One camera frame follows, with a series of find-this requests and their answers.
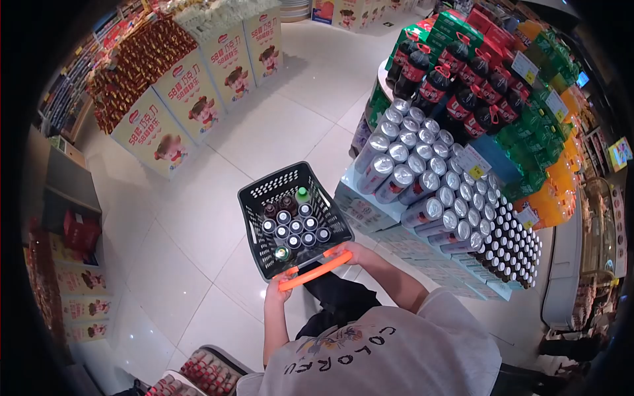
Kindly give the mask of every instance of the white t-shirt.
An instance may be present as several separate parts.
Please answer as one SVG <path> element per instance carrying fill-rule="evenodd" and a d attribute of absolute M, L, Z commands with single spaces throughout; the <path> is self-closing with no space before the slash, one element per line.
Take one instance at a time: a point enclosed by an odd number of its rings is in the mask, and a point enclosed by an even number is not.
<path fill-rule="evenodd" d="M 358 321 L 277 350 L 264 373 L 238 381 L 240 396 L 489 395 L 501 357 L 482 324 L 448 290 L 418 315 L 374 307 Z"/>

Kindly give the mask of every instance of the yellow promotional box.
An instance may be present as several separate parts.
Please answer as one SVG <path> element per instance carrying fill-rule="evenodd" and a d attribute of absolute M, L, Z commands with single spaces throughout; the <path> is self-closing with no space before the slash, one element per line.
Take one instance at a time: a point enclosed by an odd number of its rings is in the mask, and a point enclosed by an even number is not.
<path fill-rule="evenodd" d="M 202 143 L 223 116 L 223 104 L 196 48 L 152 84 L 176 121 Z"/>
<path fill-rule="evenodd" d="M 147 167 L 168 178 L 195 149 L 152 88 L 132 105 L 111 136 Z"/>
<path fill-rule="evenodd" d="M 280 7 L 274 7 L 243 22 L 249 58 L 256 85 L 278 72 L 284 63 L 281 52 Z"/>
<path fill-rule="evenodd" d="M 244 29 L 239 23 L 200 45 L 203 58 L 228 111 L 256 88 Z"/>

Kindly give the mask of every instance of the shopping basket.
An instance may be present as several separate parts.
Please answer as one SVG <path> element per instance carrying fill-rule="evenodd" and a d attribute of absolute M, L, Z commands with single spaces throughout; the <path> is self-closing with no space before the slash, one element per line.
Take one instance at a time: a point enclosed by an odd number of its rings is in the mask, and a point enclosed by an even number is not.
<path fill-rule="evenodd" d="M 275 239 L 262 230 L 262 221 L 265 219 L 264 206 L 267 203 L 276 203 L 283 196 L 295 196 L 300 187 L 305 187 L 310 192 L 309 203 L 313 207 L 313 216 L 317 218 L 321 227 L 329 228 L 331 235 L 328 242 L 317 243 L 311 248 L 302 247 L 292 260 L 282 262 L 275 259 L 274 252 L 278 246 Z M 251 254 L 266 282 L 270 282 L 273 277 L 283 272 L 288 275 L 296 274 L 300 268 L 330 256 L 337 245 L 345 241 L 354 241 L 354 234 L 341 211 L 305 161 L 280 169 L 242 188 L 238 192 L 238 201 L 247 228 Z M 304 284 L 351 258 L 352 253 L 343 252 L 335 259 L 305 274 L 280 283 L 280 289 L 289 290 Z"/>

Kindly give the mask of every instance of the orange basket handle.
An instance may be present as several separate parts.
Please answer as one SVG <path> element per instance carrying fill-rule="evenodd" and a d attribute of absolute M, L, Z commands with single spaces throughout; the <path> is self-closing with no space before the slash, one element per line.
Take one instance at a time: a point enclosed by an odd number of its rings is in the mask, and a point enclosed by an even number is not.
<path fill-rule="evenodd" d="M 324 257 L 328 257 L 332 253 L 332 250 L 333 249 L 329 249 L 329 250 L 323 252 L 323 256 Z M 291 290 L 292 288 L 300 286 L 301 284 L 304 284 L 304 283 L 306 283 L 308 281 L 312 281 L 313 279 L 317 278 L 318 276 L 322 276 L 326 272 L 330 272 L 333 269 L 337 268 L 338 266 L 340 266 L 342 264 L 345 264 L 352 257 L 353 257 L 352 252 L 349 252 L 348 250 L 344 250 L 343 252 L 341 252 L 340 256 L 335 257 L 334 259 L 332 259 L 331 261 L 327 262 L 326 264 L 321 264 L 319 267 L 311 269 L 310 271 L 306 272 L 305 274 L 301 274 L 300 276 L 297 276 L 297 277 L 295 277 L 293 279 L 290 279 L 290 280 L 288 280 L 286 282 L 280 283 L 280 291 Z M 287 274 L 293 274 L 293 273 L 298 271 L 296 268 L 297 267 L 293 267 L 293 268 L 287 270 L 286 273 Z"/>

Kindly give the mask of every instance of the white tile floor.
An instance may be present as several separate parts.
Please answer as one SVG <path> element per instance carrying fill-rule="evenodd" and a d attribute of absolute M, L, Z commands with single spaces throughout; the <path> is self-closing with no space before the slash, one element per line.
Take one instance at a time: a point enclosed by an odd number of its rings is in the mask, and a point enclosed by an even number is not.
<path fill-rule="evenodd" d="M 266 283 L 250 255 L 236 194 L 299 160 L 307 160 L 334 194 L 351 163 L 347 152 L 378 64 L 400 28 L 420 18 L 393 19 L 395 26 L 375 25 L 366 34 L 309 21 L 283 24 L 285 66 L 277 80 L 228 115 L 172 181 L 144 168 L 100 133 L 94 119 L 86 122 L 78 147 L 103 208 L 97 255 L 120 303 L 107 342 L 76 345 L 74 352 L 106 393 L 130 386 L 124 371 L 155 382 L 203 344 L 261 371 Z M 424 285 L 437 287 L 376 241 L 356 236 Z M 541 266 L 539 284 L 547 265 Z M 394 304 L 359 267 L 336 272 Z M 496 336 L 505 362 L 531 366 L 541 338 L 543 292 L 514 293 L 505 303 L 461 300 Z M 291 336 L 316 309 L 303 288 L 294 291 L 286 304 Z"/>

